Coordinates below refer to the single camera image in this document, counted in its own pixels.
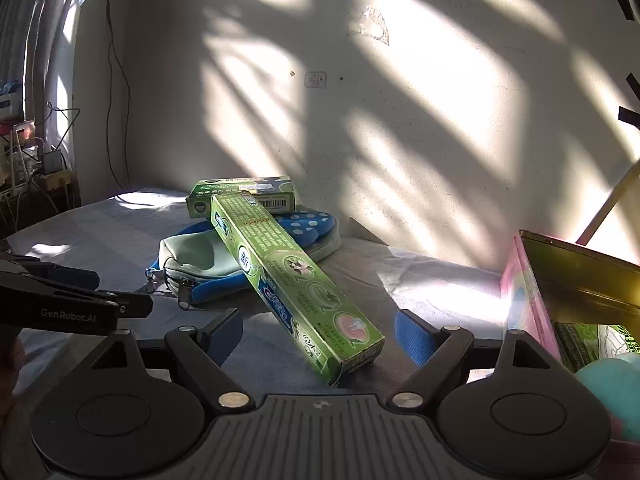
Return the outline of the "person's left hand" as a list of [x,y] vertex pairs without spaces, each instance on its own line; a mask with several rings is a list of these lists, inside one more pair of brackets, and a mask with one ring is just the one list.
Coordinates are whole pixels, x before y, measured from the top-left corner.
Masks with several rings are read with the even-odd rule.
[[25,359],[24,344],[18,337],[1,344],[0,419],[5,420],[14,404],[14,389]]

